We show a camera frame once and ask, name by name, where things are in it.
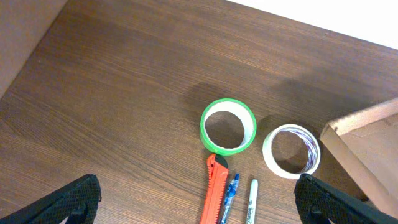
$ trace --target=tape core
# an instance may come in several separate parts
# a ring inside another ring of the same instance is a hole
[[[244,129],[244,136],[242,143],[236,148],[225,148],[216,145],[209,137],[206,130],[206,120],[214,113],[226,111],[230,112],[242,122]],[[212,102],[202,114],[200,123],[201,140],[205,147],[211,152],[221,154],[222,156],[228,156],[241,152],[247,148],[256,135],[256,120],[251,110],[242,102],[235,99],[220,99]]]
[[[274,156],[272,155],[272,142],[275,136],[280,132],[290,132],[296,134],[307,146],[308,161],[305,167],[299,173],[292,174],[286,170],[283,170],[276,163]],[[319,144],[315,137],[307,129],[296,124],[285,124],[271,131],[262,145],[262,155],[264,156],[264,160],[268,168],[273,171],[274,174],[288,179],[298,179],[300,175],[304,173],[313,174],[319,166],[321,157]]]

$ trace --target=marker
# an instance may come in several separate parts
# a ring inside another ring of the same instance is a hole
[[[248,216],[246,217],[246,224],[254,224],[254,215],[256,214],[258,188],[259,188],[259,182],[256,179],[254,179],[251,182],[251,187],[250,187]]]
[[[226,192],[225,201],[224,201],[224,214],[219,224],[226,223],[226,218],[228,217],[229,210],[231,209],[232,206],[232,201],[236,195],[236,189],[238,188],[238,184],[239,184],[239,174],[236,174],[235,178],[231,181],[231,183],[228,186],[228,190]]]

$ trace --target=white wall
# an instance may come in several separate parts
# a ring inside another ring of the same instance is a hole
[[[229,1],[398,49],[397,1]]]

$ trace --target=green tape roll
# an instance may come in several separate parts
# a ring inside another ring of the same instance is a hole
[[[217,146],[213,141],[210,140],[209,135],[206,132],[206,120],[213,114],[219,111],[227,111],[237,116],[243,125],[244,137],[240,146],[232,149]],[[200,121],[200,139],[205,147],[214,153],[222,156],[230,156],[235,153],[245,150],[253,142],[257,131],[256,119],[254,118],[253,112],[248,106],[239,100],[235,99],[219,99],[207,106],[201,116]]]

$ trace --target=white tape roll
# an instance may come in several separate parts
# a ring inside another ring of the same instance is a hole
[[[296,134],[304,141],[308,148],[307,165],[305,165],[304,169],[297,174],[292,174],[280,168],[276,163],[274,156],[272,155],[272,142],[275,136],[282,131]],[[315,139],[315,137],[307,129],[296,124],[285,124],[271,131],[262,145],[262,155],[264,156],[264,160],[266,161],[268,168],[273,171],[274,174],[288,179],[298,179],[300,175],[304,173],[313,174],[318,168],[319,162],[321,160],[321,152],[317,139]]]

